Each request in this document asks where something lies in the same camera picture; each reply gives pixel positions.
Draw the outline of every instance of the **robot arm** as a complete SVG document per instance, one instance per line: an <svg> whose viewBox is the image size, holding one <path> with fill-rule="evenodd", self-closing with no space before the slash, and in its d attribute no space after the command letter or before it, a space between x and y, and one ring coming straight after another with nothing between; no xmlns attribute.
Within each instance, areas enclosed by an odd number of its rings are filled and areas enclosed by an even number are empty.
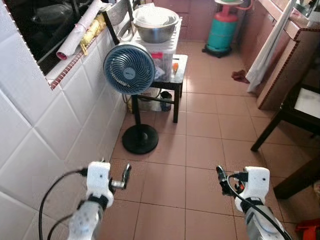
<svg viewBox="0 0 320 240"><path fill-rule="evenodd" d="M116 189L126 189L130 171L131 166L128 164L124 169L122 181L115 181L109 178L110 163L90 163L86 179L87 200L70 219L67 240L96 239L103 212L112 206Z"/></svg>
<svg viewBox="0 0 320 240"><path fill-rule="evenodd" d="M229 176L221 166L217 166L216 171L222 194L234 197L236 208L245 214L246 231L250 240L292 240L270 208L265 206L270 179L268 169L247 166L244 172L235 173L233 176L238 180L238 184L235 185L236 190L231 188ZM281 234L271 221L284 234Z"/></svg>

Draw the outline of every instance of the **paper tube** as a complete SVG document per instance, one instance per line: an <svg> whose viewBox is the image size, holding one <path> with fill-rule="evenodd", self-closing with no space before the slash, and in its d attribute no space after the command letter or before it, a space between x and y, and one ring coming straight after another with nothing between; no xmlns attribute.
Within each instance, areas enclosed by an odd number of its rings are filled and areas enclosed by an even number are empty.
<svg viewBox="0 0 320 240"><path fill-rule="evenodd" d="M80 21L75 25L64 43L56 53L56 56L61 60L66 60L69 56L75 53L77 46L85 35L92 21L102 6L100 0L93 0L87 11L84 13Z"/></svg>

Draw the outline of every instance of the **fan base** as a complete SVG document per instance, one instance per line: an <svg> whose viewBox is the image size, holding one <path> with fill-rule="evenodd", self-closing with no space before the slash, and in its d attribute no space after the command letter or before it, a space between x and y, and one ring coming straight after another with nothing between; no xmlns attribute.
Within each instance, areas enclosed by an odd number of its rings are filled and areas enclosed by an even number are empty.
<svg viewBox="0 0 320 240"><path fill-rule="evenodd" d="M128 128L122 136L124 148L133 154L147 154L158 145L159 136L157 131L149 125L134 125Z"/></svg>

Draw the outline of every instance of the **black round base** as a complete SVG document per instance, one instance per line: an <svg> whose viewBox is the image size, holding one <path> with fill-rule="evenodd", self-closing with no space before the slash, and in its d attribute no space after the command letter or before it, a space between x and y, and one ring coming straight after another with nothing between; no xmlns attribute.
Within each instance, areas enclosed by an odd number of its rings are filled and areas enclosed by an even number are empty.
<svg viewBox="0 0 320 240"><path fill-rule="evenodd" d="M204 48L202 49L202 52L203 53L208 53L212 56L215 56L217 57L218 59L219 58L222 58L224 56L227 56L230 54L230 52L232 51L232 48L230 47L228 50L226 51L214 51L214 50L211 50L207 47L207 44L204 46Z"/></svg>
<svg viewBox="0 0 320 240"><path fill-rule="evenodd" d="M157 131L149 125L134 125L128 128L122 136L124 148L133 154L147 154L158 145L159 136Z"/></svg>

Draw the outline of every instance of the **orange object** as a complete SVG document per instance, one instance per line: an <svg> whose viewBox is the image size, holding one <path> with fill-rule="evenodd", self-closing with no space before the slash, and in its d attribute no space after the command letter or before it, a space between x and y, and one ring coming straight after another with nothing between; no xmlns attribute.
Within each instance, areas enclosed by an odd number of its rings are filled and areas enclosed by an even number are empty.
<svg viewBox="0 0 320 240"><path fill-rule="evenodd" d="M174 64L173 64L173 72L174 72L174 74L176 74L176 73L177 73L178 68L179 68L179 64L178 64L177 62L176 62L176 63L174 63Z"/></svg>
<svg viewBox="0 0 320 240"><path fill-rule="evenodd" d="M318 228L320 228L320 218L299 223L295 231L303 231L303 240L316 240Z"/></svg>

